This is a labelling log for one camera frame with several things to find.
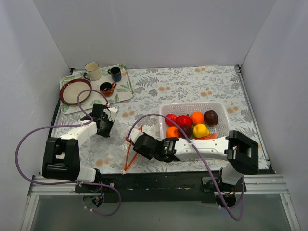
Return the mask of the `fake orange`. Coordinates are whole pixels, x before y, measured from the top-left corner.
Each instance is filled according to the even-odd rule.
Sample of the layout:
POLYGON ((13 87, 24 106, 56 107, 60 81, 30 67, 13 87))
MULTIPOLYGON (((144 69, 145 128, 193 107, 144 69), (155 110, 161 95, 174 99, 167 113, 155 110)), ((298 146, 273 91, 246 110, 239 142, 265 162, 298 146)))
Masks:
POLYGON ((171 126, 166 130, 166 138, 179 138, 179 129, 176 126, 171 126))
POLYGON ((191 121, 194 125, 204 123, 204 114, 200 111, 193 112, 191 114, 191 121))

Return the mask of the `clear zip top bag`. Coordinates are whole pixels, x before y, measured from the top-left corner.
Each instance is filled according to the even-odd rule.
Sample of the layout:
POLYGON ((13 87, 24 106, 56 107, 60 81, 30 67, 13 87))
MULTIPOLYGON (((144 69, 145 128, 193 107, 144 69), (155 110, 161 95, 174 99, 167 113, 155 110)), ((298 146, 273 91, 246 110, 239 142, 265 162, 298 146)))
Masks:
POLYGON ((125 166, 128 142, 125 140, 129 127, 126 124, 115 124, 110 137, 95 135, 91 139, 93 151, 91 166, 103 174, 121 173, 125 166))

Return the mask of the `fake red strawberry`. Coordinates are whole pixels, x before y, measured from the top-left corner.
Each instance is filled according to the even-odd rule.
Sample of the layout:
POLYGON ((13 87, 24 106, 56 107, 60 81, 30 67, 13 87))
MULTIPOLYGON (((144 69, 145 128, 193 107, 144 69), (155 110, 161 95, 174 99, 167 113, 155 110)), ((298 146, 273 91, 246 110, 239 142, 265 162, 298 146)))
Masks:
POLYGON ((175 114, 167 114, 165 118, 165 123, 171 127, 176 123, 177 116, 175 114))

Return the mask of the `fake red apple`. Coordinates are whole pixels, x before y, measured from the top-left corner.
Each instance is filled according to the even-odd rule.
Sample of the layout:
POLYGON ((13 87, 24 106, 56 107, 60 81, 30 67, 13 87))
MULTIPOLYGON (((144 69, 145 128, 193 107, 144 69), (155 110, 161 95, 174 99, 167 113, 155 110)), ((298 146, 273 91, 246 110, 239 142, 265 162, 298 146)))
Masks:
POLYGON ((191 124, 192 124, 192 121, 187 115, 180 115, 176 118, 176 123, 180 127, 183 127, 183 126, 189 126, 190 127, 191 124))

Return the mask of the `fake yellow lemon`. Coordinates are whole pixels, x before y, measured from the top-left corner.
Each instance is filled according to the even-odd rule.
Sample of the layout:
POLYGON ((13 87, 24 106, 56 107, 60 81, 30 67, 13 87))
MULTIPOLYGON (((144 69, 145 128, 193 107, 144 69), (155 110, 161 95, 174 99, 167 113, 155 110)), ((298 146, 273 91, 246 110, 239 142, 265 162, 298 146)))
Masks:
POLYGON ((205 124, 197 124, 193 127, 192 133, 196 138, 202 138, 210 135, 210 131, 205 124))

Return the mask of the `fake watermelon slice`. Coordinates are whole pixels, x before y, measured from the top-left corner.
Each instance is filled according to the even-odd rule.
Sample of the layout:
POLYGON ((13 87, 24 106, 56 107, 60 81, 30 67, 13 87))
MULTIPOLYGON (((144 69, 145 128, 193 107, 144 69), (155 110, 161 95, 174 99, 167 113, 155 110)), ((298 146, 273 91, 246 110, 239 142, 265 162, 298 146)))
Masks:
POLYGON ((212 134, 209 134, 207 136, 200 137, 200 138, 194 137, 195 140, 213 140, 213 139, 217 139, 217 138, 218 138, 217 133, 212 133, 212 134))

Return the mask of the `fake dark purple fig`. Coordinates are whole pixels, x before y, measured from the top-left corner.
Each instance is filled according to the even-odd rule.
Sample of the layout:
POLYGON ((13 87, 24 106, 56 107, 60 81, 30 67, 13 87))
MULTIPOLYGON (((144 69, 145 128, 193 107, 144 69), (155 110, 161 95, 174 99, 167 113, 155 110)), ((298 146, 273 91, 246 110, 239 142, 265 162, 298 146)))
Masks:
POLYGON ((204 113, 204 122, 210 127, 218 124, 218 115, 214 110, 209 110, 204 113))

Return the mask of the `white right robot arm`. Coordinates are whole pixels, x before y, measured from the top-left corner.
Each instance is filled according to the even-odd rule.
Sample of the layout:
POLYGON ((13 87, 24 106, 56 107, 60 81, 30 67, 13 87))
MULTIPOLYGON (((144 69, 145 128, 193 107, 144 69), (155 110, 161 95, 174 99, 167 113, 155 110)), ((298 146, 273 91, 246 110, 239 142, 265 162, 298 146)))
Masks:
POLYGON ((128 141, 132 142, 134 151, 149 160, 154 158, 166 163, 196 158, 228 161, 218 178, 218 187, 223 191, 231 190, 243 175, 259 173, 258 144, 235 130, 216 139, 165 138, 160 141, 134 129, 128 141))

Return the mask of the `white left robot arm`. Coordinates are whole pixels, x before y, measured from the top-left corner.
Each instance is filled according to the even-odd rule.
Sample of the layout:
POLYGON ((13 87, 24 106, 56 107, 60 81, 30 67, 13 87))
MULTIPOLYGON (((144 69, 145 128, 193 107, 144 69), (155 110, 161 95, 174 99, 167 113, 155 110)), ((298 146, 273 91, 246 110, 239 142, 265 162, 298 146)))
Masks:
POLYGON ((94 104, 92 112, 81 118, 80 126, 61 137, 47 139, 42 165, 43 177, 86 182, 86 187, 91 192, 98 192, 103 185, 99 170, 81 165, 79 148, 95 134, 110 137, 117 112, 115 107, 94 104))

